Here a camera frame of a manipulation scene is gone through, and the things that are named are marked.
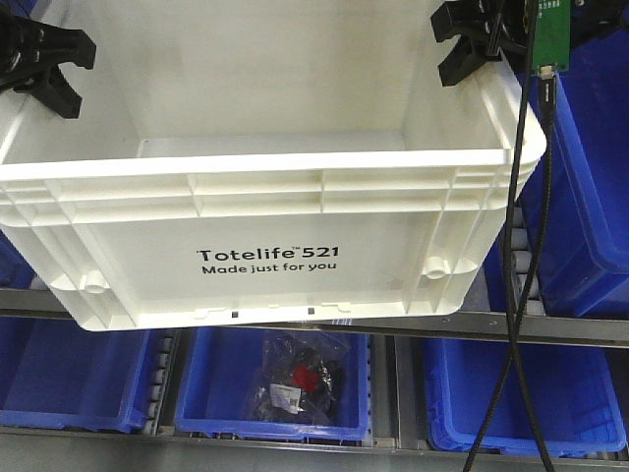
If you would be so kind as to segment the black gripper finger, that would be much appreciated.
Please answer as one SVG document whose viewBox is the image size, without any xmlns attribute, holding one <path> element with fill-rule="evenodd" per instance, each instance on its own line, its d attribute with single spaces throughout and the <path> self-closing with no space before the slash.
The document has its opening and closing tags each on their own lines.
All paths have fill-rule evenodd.
<svg viewBox="0 0 629 472">
<path fill-rule="evenodd" d="M 506 60 L 525 71 L 530 29 L 527 1 L 445 1 L 431 15 L 435 41 L 455 39 L 438 65 L 441 84 L 454 87 L 484 64 Z"/>
<path fill-rule="evenodd" d="M 91 70 L 96 44 L 81 29 L 62 29 L 11 12 L 1 14 L 1 90 L 29 94 L 65 119 L 80 116 L 83 99 L 60 66 Z"/>
</svg>

